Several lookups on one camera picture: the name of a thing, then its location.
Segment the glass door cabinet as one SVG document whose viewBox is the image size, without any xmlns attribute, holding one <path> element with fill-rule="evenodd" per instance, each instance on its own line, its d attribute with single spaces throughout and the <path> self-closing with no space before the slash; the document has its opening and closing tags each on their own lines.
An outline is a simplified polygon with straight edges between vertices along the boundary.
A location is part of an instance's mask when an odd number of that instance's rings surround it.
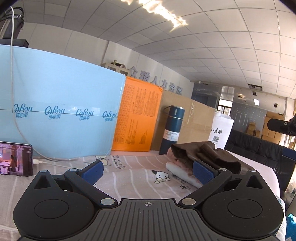
<svg viewBox="0 0 296 241">
<path fill-rule="evenodd" d="M 126 65 L 118 63 L 117 60 L 114 60 L 111 63 L 105 62 L 101 66 L 125 76 L 130 76 L 130 70 L 126 68 Z"/>
</svg>

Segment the pink knitted sweater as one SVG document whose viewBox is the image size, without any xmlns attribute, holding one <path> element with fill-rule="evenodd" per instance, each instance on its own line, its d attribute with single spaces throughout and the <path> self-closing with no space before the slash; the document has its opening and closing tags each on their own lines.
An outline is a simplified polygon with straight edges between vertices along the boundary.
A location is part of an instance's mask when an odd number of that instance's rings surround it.
<svg viewBox="0 0 296 241">
<path fill-rule="evenodd" d="M 176 164 L 177 166 L 179 166 L 180 168 L 182 168 L 184 171 L 186 171 L 186 173 L 189 176 L 193 175 L 193 164 L 189 161 L 184 161 L 184 160 L 180 160 L 178 158 L 176 158 L 171 150 L 171 148 L 169 148 L 169 150 L 167 151 L 167 157 L 168 159 L 173 162 L 174 164 Z"/>
</svg>

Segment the black sofa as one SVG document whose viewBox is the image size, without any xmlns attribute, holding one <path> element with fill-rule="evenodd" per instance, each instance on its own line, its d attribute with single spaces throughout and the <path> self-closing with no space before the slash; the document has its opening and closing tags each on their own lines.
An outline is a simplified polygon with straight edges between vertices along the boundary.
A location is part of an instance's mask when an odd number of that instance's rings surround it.
<svg viewBox="0 0 296 241">
<path fill-rule="evenodd" d="M 273 169 L 280 190 L 288 188 L 295 169 L 295 151 L 278 144 L 232 130 L 225 149 Z"/>
</svg>

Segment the orange paper board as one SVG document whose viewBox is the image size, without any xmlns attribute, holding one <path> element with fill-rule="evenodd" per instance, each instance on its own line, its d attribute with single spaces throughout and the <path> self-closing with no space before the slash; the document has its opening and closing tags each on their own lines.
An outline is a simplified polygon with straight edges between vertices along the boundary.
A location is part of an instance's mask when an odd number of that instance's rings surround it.
<svg viewBox="0 0 296 241">
<path fill-rule="evenodd" d="M 113 151 L 148 152 L 151 148 L 163 89 L 126 77 L 121 98 Z"/>
</svg>

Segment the white printed bag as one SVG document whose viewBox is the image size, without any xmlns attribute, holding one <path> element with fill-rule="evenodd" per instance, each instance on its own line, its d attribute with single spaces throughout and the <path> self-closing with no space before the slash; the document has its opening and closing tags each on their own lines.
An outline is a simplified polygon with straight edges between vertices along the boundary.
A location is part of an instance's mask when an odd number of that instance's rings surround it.
<svg viewBox="0 0 296 241">
<path fill-rule="evenodd" d="M 233 124 L 234 120 L 231 117 L 215 110 L 208 141 L 212 142 L 216 148 L 224 149 L 230 136 Z"/>
</svg>

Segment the dark blue thermos bottle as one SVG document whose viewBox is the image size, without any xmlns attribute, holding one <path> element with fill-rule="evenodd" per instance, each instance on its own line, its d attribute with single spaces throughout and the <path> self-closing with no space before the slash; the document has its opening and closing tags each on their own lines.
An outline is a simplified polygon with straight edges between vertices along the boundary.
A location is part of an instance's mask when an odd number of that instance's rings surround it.
<svg viewBox="0 0 296 241">
<path fill-rule="evenodd" d="M 166 120 L 165 130 L 159 149 L 159 155 L 166 155 L 171 145 L 177 143 L 184 114 L 184 108 L 174 105 L 169 106 L 168 118 Z"/>
</svg>

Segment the brown leather jacket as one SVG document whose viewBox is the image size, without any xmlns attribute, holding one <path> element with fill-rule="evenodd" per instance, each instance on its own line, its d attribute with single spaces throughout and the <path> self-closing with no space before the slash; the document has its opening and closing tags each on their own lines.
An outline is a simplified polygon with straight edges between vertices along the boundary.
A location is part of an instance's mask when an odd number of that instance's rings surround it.
<svg viewBox="0 0 296 241">
<path fill-rule="evenodd" d="M 194 161 L 200 160 L 215 170 L 225 168 L 233 174 L 245 174 L 252 166 L 234 157 L 224 149 L 216 148 L 213 142 L 193 142 L 171 145 L 171 152 L 177 162 L 189 170 Z"/>
</svg>

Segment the brown cardboard sheet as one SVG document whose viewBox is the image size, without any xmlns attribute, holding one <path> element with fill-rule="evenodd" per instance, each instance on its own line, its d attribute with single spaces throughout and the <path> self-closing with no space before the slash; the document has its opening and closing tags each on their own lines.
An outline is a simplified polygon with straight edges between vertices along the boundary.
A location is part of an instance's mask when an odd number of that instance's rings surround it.
<svg viewBox="0 0 296 241">
<path fill-rule="evenodd" d="M 160 149 L 169 107 L 172 105 L 185 109 L 178 143 L 208 141 L 215 113 L 214 108 L 165 90 L 159 106 L 151 150 L 158 151 Z"/>
</svg>

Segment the smartphone playing video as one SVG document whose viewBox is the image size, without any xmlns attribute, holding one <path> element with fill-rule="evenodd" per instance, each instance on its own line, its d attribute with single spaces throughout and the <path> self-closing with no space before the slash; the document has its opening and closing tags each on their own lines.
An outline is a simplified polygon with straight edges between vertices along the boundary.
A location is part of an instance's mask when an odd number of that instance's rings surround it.
<svg viewBox="0 0 296 241">
<path fill-rule="evenodd" d="M 32 176 L 33 148 L 29 144 L 0 143 L 1 175 Z"/>
</svg>

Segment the white fleece garment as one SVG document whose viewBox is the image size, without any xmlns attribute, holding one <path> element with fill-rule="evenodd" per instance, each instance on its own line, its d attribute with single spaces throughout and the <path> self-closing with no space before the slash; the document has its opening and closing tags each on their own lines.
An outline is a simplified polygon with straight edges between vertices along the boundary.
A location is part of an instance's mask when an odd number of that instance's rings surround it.
<svg viewBox="0 0 296 241">
<path fill-rule="evenodd" d="M 203 184 L 193 175 L 192 171 L 190 171 L 186 167 L 181 167 L 173 162 L 167 162 L 166 169 L 178 178 L 182 179 L 183 181 L 191 184 L 196 188 L 201 188 L 203 186 Z"/>
</svg>

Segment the patterned pink bed sheet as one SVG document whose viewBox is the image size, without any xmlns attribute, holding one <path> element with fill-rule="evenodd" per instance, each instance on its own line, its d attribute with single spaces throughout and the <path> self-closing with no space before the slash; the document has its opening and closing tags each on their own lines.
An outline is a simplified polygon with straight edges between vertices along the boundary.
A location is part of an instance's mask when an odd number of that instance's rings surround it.
<svg viewBox="0 0 296 241">
<path fill-rule="evenodd" d="M 94 186 L 118 201 L 98 207 L 73 191 L 75 162 L 42 160 L 30 177 L 1 175 L 1 240 L 277 240 L 283 208 L 261 164 L 235 175 L 198 206 L 179 201 L 198 188 L 166 169 L 161 156 L 108 156 Z"/>
</svg>

